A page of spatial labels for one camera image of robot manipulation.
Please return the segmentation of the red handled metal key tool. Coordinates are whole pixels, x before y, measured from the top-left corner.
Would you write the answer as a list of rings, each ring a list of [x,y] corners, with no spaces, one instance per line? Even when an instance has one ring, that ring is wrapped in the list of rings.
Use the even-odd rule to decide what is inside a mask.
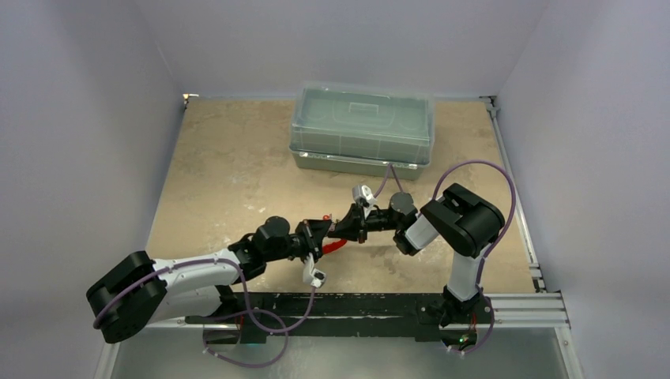
[[[327,255],[329,253],[333,253],[339,250],[340,248],[344,247],[347,244],[347,242],[348,241],[346,239],[339,239],[334,242],[329,242],[322,247],[322,254]]]

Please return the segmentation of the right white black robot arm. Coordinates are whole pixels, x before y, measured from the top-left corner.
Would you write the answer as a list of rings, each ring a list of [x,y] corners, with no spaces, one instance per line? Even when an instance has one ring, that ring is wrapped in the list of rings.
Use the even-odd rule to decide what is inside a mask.
[[[387,208],[367,186],[352,191],[353,203],[346,216],[335,221],[328,237],[363,243],[371,232],[392,231],[404,255],[415,256],[436,238],[452,248],[452,272],[443,289],[442,309],[453,321],[471,315],[481,300],[480,263],[506,225],[502,213],[490,202],[457,183],[421,208],[410,193],[397,192]]]

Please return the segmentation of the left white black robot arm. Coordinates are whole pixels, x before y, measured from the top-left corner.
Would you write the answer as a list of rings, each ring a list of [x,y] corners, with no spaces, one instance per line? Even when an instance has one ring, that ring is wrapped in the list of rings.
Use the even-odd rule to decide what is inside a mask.
[[[244,285],[281,260],[299,259],[314,273],[331,225],[329,219],[303,220],[292,231],[286,219],[272,216],[255,232],[206,255],[152,259],[144,250],[133,252],[87,290],[93,327],[107,343],[117,343],[170,318],[227,322],[235,315],[233,284]]]

